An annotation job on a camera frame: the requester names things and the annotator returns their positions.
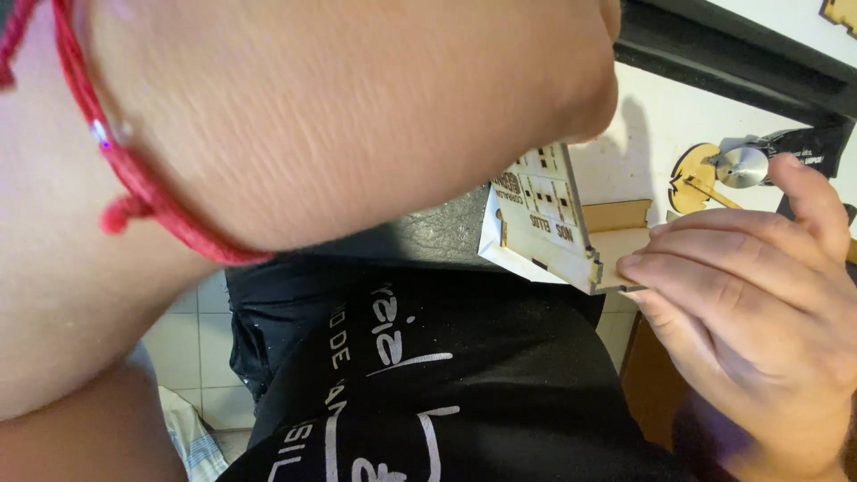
black frame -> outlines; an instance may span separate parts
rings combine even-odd
[[[842,126],[848,137],[857,120],[857,69],[707,0],[626,0],[615,56],[804,124]]]

hand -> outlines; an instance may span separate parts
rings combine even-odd
[[[803,479],[837,464],[848,433],[857,287],[844,268],[847,215],[827,180],[790,155],[771,161],[770,177],[795,222],[689,214],[652,229],[619,270],[649,287],[633,297],[681,375],[752,437],[741,454],[721,454],[724,466],[764,461]]]
[[[89,3],[130,142],[258,250],[448,201],[616,105],[619,0]]]

fingernail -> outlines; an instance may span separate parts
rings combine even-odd
[[[636,303],[636,304],[640,304],[640,302],[641,302],[641,301],[643,301],[643,299],[642,299],[642,298],[640,297],[640,295],[638,295],[637,293],[632,293],[632,292],[619,292],[619,294],[620,294],[620,295],[622,295],[622,296],[624,296],[625,298],[630,299],[631,301],[633,301],[633,302],[634,302],[634,303]]]
[[[786,156],[786,164],[792,167],[804,167],[800,160],[794,157],[792,154]]]
[[[655,236],[660,236],[660,235],[664,234],[665,232],[669,231],[669,228],[670,228],[669,223],[655,226],[649,230],[649,237],[654,238]]]
[[[619,268],[630,268],[637,264],[641,259],[643,259],[643,257],[640,255],[623,256],[619,258]]]

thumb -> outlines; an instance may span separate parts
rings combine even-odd
[[[623,293],[639,306],[675,368],[694,388],[720,370],[708,329],[661,293],[648,289]]]
[[[768,174],[788,196],[795,222],[809,231],[827,256],[845,262],[851,241],[848,213],[827,178],[792,154],[774,157]]]

red string bracelet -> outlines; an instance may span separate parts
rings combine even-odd
[[[0,89],[15,82],[9,66],[21,43],[27,24],[39,0],[17,0],[9,13],[0,36]],[[69,90],[99,142],[105,157],[128,194],[111,202],[101,214],[99,225],[106,234],[124,232],[129,220],[153,218],[191,250],[225,264],[252,264],[271,259],[271,253],[261,253],[236,247],[203,226],[179,203],[154,172],[133,153],[117,142],[107,116],[101,107],[86,62],[71,24],[74,0],[53,0],[57,53],[63,66]]]

